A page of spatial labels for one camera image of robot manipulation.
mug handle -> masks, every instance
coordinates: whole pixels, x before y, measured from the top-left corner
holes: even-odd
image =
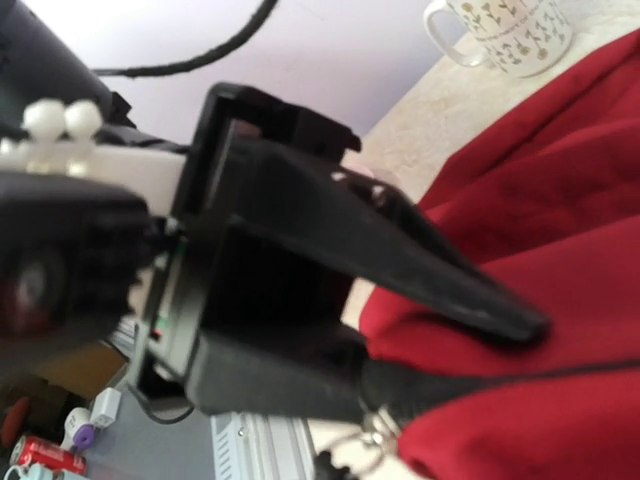
[[[450,12],[455,14],[447,4],[446,0],[433,0],[433,2],[431,2],[425,9],[422,19],[424,21],[424,29],[442,53],[463,67],[477,67],[489,60],[487,53],[482,50],[479,50],[477,53],[465,55],[460,53],[455,47],[448,45],[444,38],[442,38],[442,35],[440,35],[440,32],[433,21],[435,15],[441,12]]]

wall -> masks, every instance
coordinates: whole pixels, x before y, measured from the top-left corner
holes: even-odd
[[[259,0],[26,0],[89,66],[183,60],[225,41]],[[257,86],[367,132],[440,53],[422,30],[429,0],[282,0],[254,40],[199,71],[162,79],[108,79],[149,133],[191,138],[209,86]],[[461,28],[442,16],[456,38]]]

red soda can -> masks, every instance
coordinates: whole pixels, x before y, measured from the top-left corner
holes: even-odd
[[[42,438],[26,435],[13,447],[9,463],[21,466],[40,463],[53,471],[68,470],[78,475],[87,473],[87,461],[80,455],[67,452]]]

purple cap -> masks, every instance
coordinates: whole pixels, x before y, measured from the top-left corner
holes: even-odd
[[[96,439],[96,429],[92,425],[83,425],[73,436],[73,444],[80,450],[86,450]]]

gray surface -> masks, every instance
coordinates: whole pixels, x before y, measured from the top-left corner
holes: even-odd
[[[91,480],[215,478],[209,417],[195,411],[177,425],[158,425],[128,390],[121,390],[118,419],[85,455]]]

